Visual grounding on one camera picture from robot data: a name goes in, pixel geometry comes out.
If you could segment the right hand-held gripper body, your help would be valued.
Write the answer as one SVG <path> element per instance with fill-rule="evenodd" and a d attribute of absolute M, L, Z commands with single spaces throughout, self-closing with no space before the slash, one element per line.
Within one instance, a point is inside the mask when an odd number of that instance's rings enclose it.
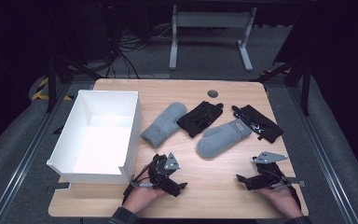
<path fill-rule="evenodd" d="M 259 175 L 256 177 L 255 188 L 274 189 L 288 184 L 288 180 L 280 170 L 277 161 L 287 160 L 285 155 L 262 151 L 257 157 L 253 157 L 256 170 Z"/>

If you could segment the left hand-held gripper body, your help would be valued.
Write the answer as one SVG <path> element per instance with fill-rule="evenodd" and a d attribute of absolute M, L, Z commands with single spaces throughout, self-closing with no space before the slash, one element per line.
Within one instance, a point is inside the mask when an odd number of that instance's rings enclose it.
<path fill-rule="evenodd" d="M 170 175 L 179 169 L 180 165 L 172 152 L 169 155 L 156 154 L 148 168 L 150 183 L 155 188 L 171 187 L 168 184 Z"/>

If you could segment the plain grey mitten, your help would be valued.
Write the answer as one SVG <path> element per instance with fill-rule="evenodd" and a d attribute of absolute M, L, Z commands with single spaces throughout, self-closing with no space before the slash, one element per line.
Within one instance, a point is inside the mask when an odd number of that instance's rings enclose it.
<path fill-rule="evenodd" d="M 162 111 L 153 123 L 146 128 L 141 137 L 152 148 L 160 147 L 172 134 L 176 133 L 180 127 L 177 121 L 186 113 L 186 106 L 175 102 L 170 104 Z"/>

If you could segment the grey mitten with label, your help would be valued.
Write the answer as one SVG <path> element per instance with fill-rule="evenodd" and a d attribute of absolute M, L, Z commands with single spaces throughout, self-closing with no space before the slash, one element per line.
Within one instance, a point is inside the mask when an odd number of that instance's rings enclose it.
<path fill-rule="evenodd" d="M 205 130 L 197 143 L 197 153 L 203 159 L 213 159 L 247 138 L 251 133 L 251 129 L 241 119 L 234 119 Z"/>

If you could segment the white box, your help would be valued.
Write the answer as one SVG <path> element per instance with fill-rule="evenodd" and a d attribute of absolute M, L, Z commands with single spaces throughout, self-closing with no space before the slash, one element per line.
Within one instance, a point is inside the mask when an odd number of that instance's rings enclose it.
<path fill-rule="evenodd" d="M 81 90 L 47 165 L 70 183 L 127 185 L 141 126 L 138 92 Z"/>

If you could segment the person's left hand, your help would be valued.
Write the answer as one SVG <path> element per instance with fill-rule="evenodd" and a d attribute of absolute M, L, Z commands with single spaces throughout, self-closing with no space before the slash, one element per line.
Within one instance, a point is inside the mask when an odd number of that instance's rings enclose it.
<path fill-rule="evenodd" d="M 161 189 L 153 188 L 134 188 L 127 200 L 123 203 L 122 207 L 132 212 L 133 214 L 138 214 L 150 204 L 165 196 L 166 192 Z"/>

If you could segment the person's right hand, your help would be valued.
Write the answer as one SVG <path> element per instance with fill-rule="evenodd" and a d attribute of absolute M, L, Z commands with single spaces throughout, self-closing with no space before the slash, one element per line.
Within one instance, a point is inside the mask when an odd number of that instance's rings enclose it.
<path fill-rule="evenodd" d="M 274 207 L 281 212 L 286 219 L 303 216 L 289 188 L 282 186 L 275 189 L 257 189 L 256 192 L 270 200 Z"/>

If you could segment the plain black glove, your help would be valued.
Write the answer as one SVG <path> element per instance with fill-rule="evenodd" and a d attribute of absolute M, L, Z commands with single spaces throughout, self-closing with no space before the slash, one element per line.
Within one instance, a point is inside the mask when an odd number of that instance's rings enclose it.
<path fill-rule="evenodd" d="M 183 115 L 177 124 L 185 130 L 191 138 L 207 129 L 223 113 L 224 105 L 219 103 L 213 105 L 203 101 L 193 110 Z"/>

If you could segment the black tripod stand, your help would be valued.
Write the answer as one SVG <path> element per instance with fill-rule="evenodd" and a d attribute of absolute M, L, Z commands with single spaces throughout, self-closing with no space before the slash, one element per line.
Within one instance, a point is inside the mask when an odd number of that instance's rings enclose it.
<path fill-rule="evenodd" d="M 86 66 L 76 63 L 66 56 L 53 55 L 48 63 L 48 113 L 53 110 L 58 100 L 56 77 L 58 77 L 63 84 L 68 84 L 73 80 L 73 73 L 68 66 L 74 67 L 81 74 L 85 74 L 94 80 L 101 78 L 100 75 L 91 71 Z"/>
<path fill-rule="evenodd" d="M 263 83 L 267 80 L 276 77 L 279 74 L 282 74 L 286 70 L 289 71 L 286 79 L 284 80 L 284 85 L 286 87 L 295 87 L 299 80 L 302 80 L 302 90 L 300 98 L 300 106 L 303 113 L 309 115 L 309 93 L 310 93 L 310 64 L 307 59 L 299 58 L 295 59 L 289 63 L 285 63 L 278 68 L 267 71 L 264 75 L 256 79 L 251 79 L 251 82 L 260 82 Z"/>

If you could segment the yellow black hazard tape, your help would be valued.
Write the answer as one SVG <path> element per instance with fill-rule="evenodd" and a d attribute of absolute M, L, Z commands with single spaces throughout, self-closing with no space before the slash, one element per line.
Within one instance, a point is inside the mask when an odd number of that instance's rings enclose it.
<path fill-rule="evenodd" d="M 32 100 L 48 100 L 49 96 L 47 94 L 43 93 L 43 90 L 46 88 L 47 85 L 48 85 L 48 78 L 43 77 L 41 79 L 38 87 L 36 88 L 34 94 L 32 95 L 31 99 Z"/>

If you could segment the dark cabinet with red light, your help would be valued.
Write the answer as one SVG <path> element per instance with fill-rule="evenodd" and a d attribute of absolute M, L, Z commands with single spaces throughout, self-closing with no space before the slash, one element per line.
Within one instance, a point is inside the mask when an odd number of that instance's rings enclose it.
<path fill-rule="evenodd" d="M 127 31 L 142 40 L 150 37 L 150 22 L 144 4 L 96 0 L 82 5 L 79 33 L 87 59 L 101 59 L 117 47 Z"/>

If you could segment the grey table edge bracket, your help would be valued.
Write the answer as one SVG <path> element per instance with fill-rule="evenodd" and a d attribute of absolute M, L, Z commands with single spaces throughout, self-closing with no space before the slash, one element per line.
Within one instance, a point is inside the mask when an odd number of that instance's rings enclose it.
<path fill-rule="evenodd" d="M 286 179 L 292 184 L 298 184 L 301 188 L 305 188 L 307 186 L 307 183 L 304 180 L 299 180 L 296 177 L 286 177 Z"/>

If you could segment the metal floor rail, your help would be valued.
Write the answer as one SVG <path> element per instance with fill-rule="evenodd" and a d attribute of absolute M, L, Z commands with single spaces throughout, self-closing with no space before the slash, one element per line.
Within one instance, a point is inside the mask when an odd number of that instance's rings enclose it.
<path fill-rule="evenodd" d="M 295 104 L 296 112 L 300 116 L 300 119 L 310 137 L 312 144 L 312 150 L 319 162 L 319 165 L 324 173 L 324 177 L 332 192 L 337 206 L 340 210 L 341 215 L 344 218 L 346 224 L 358 224 L 358 216 L 355 214 L 355 211 L 351 205 L 351 202 L 347 196 L 346 191 L 343 188 L 343 185 L 337 176 L 337 173 L 332 165 L 332 162 L 329 160 L 324 146 L 316 133 L 314 126 L 311 123 L 310 117 L 305 114 L 301 107 L 300 97 L 295 88 L 287 89 L 292 101 Z"/>
<path fill-rule="evenodd" d="M 58 88 L 58 91 L 56 92 L 57 96 L 55 97 L 55 102 L 53 103 L 53 106 L 50 106 L 48 112 L 44 114 L 44 117 L 42 118 L 30 145 L 27 147 L 26 151 L 21 157 L 19 165 L 14 170 L 14 173 L 11 175 L 4 192 L 0 197 L 0 224 L 4 216 L 6 215 L 8 208 L 13 202 L 17 192 L 19 191 L 21 184 L 34 161 L 34 158 L 41 147 L 41 142 L 46 135 L 48 126 L 51 123 L 58 107 L 62 103 L 63 98 L 69 89 L 69 84 L 62 84 Z"/>

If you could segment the dark table edge bracket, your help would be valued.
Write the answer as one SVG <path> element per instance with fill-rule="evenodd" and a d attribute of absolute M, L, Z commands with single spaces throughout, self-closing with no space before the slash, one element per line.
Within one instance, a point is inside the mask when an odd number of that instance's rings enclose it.
<path fill-rule="evenodd" d="M 71 184 L 69 182 L 56 183 L 47 187 L 47 193 L 54 193 L 57 190 L 66 190 L 69 188 L 71 188 Z"/>

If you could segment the white metal stand frame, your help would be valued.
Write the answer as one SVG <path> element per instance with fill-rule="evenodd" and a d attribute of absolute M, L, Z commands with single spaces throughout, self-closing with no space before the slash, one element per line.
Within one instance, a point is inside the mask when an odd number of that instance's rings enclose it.
<path fill-rule="evenodd" d="M 169 59 L 169 69 L 175 70 L 178 55 L 178 27 L 198 27 L 198 28 L 242 28 L 243 38 L 237 41 L 242 63 L 245 70 L 251 72 L 253 66 L 247 52 L 247 42 L 253 27 L 256 7 L 252 7 L 248 12 L 190 12 L 181 11 L 177 5 L 172 7 L 172 44 Z"/>

